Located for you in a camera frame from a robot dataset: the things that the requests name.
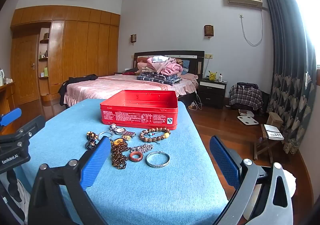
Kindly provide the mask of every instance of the drawer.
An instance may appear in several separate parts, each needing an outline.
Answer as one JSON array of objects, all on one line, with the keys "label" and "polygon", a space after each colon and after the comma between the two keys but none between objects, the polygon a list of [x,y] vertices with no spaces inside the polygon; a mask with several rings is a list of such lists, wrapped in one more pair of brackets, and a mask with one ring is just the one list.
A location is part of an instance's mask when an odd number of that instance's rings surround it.
[{"label": "drawer", "polygon": [[211,93],[225,96],[226,86],[223,84],[200,82],[199,92]]},{"label": "drawer", "polygon": [[224,103],[224,96],[223,95],[203,93],[203,92],[199,92],[198,94],[201,99],[201,102],[204,105],[214,106],[214,107],[222,109],[223,103]]}]

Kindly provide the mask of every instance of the pink bedsheet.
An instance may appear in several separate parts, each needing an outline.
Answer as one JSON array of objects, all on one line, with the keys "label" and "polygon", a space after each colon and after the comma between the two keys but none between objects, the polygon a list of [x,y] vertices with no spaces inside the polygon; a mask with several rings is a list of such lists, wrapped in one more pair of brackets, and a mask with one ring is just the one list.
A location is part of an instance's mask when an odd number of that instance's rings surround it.
[{"label": "pink bedsheet", "polygon": [[113,75],[99,77],[94,81],[69,84],[64,103],[72,106],[85,99],[108,99],[122,90],[174,90],[177,97],[193,93],[198,87],[196,80],[183,78],[173,86],[137,80],[135,75]]}]

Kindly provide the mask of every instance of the paper booklet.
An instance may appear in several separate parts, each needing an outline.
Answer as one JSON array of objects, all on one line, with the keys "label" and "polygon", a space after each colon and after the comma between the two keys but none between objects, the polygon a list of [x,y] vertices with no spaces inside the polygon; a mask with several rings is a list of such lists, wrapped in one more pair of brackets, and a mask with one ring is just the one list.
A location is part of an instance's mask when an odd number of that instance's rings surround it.
[{"label": "paper booklet", "polygon": [[272,139],[272,140],[284,140],[284,137],[282,136],[282,134],[280,133],[279,129],[275,126],[271,126],[271,125],[267,125],[267,124],[264,124],[263,125],[266,132],[267,132],[267,135],[268,135],[268,138],[269,139]]}]

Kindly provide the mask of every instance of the blue tablecloth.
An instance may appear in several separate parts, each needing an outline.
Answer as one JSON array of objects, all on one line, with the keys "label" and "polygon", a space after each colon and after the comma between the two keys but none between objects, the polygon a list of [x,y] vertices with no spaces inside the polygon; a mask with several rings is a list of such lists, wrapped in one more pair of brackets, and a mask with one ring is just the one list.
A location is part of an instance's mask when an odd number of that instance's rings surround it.
[{"label": "blue tablecloth", "polygon": [[[39,166],[64,166],[70,159],[79,159],[86,151],[86,133],[109,129],[101,123],[99,99],[87,99],[49,120],[30,139],[31,160],[23,164],[32,185]],[[144,159],[127,161],[124,170],[111,165],[111,156],[104,163],[87,193],[109,225],[121,224],[212,224],[228,200],[210,157],[182,102],[178,103],[178,127],[168,139],[154,144],[171,157],[161,169],[149,167]],[[127,128],[137,134],[142,129]],[[138,137],[128,146],[142,145]],[[80,223],[65,187],[65,202],[75,222]]]}]

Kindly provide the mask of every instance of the pikachu plush toy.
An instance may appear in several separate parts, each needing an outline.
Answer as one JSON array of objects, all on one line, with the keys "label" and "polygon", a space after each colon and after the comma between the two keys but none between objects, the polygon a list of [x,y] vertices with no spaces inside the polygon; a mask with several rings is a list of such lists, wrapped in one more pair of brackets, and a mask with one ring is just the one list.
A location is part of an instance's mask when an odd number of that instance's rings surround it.
[{"label": "pikachu plush toy", "polygon": [[217,72],[213,73],[213,72],[210,72],[210,75],[209,75],[209,80],[210,81],[215,81],[216,80],[216,75],[217,75]]}]

